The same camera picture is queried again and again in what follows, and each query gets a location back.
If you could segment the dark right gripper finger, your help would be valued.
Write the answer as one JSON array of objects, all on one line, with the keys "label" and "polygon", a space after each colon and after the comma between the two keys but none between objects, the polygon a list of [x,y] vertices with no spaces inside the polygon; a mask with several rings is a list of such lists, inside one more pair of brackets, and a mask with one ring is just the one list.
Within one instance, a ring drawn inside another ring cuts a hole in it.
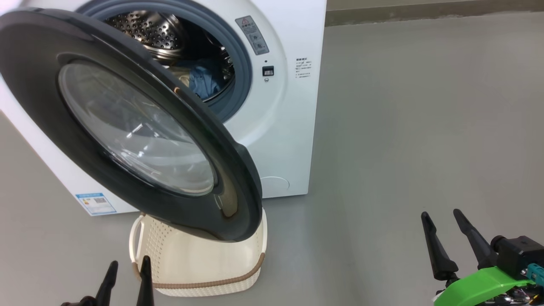
[{"label": "dark right gripper finger", "polygon": [[453,214],[461,232],[468,238],[478,262],[478,270],[496,266],[498,255],[487,240],[485,240],[472,223],[470,223],[460,209],[454,209]]},{"label": "dark right gripper finger", "polygon": [[449,287],[452,283],[459,280],[456,275],[459,268],[443,248],[436,234],[436,226],[429,213],[422,212],[420,219],[423,225],[433,277],[435,280],[445,281],[445,287]]}]

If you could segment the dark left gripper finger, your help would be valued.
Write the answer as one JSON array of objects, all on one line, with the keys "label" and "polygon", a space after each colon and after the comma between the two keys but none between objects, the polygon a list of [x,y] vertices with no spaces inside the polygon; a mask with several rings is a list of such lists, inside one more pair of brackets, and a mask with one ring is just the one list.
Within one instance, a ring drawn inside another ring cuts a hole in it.
[{"label": "dark left gripper finger", "polygon": [[154,306],[155,298],[153,295],[152,266],[151,259],[148,255],[143,257],[139,274],[141,285],[136,306]]},{"label": "dark left gripper finger", "polygon": [[116,284],[118,262],[112,261],[101,283],[97,295],[95,296],[95,306],[109,306],[111,300],[111,291]]}]

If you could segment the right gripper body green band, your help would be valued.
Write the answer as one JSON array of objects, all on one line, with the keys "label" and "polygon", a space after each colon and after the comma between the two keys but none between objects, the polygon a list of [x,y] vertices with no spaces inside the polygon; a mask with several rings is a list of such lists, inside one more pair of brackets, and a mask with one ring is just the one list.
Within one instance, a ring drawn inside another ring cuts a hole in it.
[{"label": "right gripper body green band", "polygon": [[455,281],[433,299],[434,306],[476,306],[514,287],[535,285],[526,277],[515,280],[498,267],[481,269]]}]

